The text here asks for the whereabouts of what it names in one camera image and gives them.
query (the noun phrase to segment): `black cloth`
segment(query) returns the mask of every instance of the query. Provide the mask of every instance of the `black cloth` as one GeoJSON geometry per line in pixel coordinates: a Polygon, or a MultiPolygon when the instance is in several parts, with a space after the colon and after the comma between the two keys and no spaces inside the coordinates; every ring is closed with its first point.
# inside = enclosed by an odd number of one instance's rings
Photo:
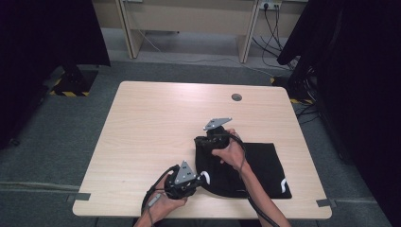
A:
{"type": "Polygon", "coordinates": [[[400,12],[399,0],[309,0],[278,59],[301,56],[288,83],[314,68],[316,104],[334,145],[393,226],[401,226],[400,12]]]}
{"type": "MultiPolygon", "coordinates": [[[[254,174],[272,199],[290,199],[291,193],[283,167],[277,156],[274,144],[244,143],[246,159],[254,174]]],[[[210,185],[202,187],[207,191],[228,198],[246,198],[245,184],[232,166],[220,163],[220,158],[210,154],[201,146],[196,146],[195,165],[198,173],[206,171],[210,176],[210,185]]]]}
{"type": "Polygon", "coordinates": [[[110,66],[91,0],[0,1],[0,60],[0,148],[23,127],[57,67],[110,66]]]}

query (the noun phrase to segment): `dark curtain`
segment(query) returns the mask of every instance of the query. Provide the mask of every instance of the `dark curtain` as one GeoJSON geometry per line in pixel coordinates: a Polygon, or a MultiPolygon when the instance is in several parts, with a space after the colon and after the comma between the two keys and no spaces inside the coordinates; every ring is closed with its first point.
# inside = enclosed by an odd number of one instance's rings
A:
{"type": "Polygon", "coordinates": [[[91,0],[0,1],[0,148],[59,66],[109,65],[91,0]]]}
{"type": "Polygon", "coordinates": [[[393,226],[401,226],[400,12],[398,0],[309,0],[278,59],[301,56],[288,87],[315,70],[325,124],[393,226]]]}

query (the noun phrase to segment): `metal bracket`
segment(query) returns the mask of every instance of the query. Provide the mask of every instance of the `metal bracket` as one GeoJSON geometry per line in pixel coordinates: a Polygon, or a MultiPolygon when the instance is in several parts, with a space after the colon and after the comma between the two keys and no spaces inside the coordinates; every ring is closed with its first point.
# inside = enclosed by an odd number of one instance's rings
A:
{"type": "Polygon", "coordinates": [[[186,161],[181,164],[180,170],[177,173],[177,177],[174,180],[174,184],[186,183],[194,180],[197,175],[192,171],[191,167],[186,161]]]}
{"type": "Polygon", "coordinates": [[[227,118],[213,118],[213,119],[211,119],[211,120],[209,121],[209,123],[206,124],[205,127],[203,127],[203,129],[204,129],[205,131],[213,130],[213,129],[215,129],[215,128],[219,127],[219,126],[222,126],[223,124],[225,124],[225,123],[227,123],[227,122],[229,122],[229,121],[231,121],[231,120],[233,120],[232,117],[227,117],[227,118]]]}

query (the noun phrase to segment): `electrical socket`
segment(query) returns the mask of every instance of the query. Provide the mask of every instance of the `electrical socket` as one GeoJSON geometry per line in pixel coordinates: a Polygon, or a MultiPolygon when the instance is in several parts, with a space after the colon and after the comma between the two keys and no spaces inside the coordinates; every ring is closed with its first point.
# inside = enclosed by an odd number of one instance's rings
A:
{"type": "Polygon", "coordinates": [[[262,0],[259,8],[265,10],[265,4],[269,4],[268,10],[276,10],[281,8],[282,1],[280,0],[262,0]]]}

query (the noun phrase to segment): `wooden table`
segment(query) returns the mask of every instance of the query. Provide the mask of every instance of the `wooden table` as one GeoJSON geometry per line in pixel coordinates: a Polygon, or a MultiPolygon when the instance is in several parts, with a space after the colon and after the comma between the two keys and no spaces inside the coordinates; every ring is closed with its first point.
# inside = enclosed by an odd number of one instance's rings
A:
{"type": "MultiPolygon", "coordinates": [[[[330,218],[305,139],[283,88],[195,83],[122,82],[79,193],[78,216],[137,217],[146,191],[182,160],[195,169],[194,138],[211,118],[232,117],[244,142],[274,143],[292,193],[275,200],[287,218],[330,218]],[[241,101],[232,100],[240,94],[241,101]]],[[[247,200],[198,188],[170,218],[256,218],[247,200]]]]}

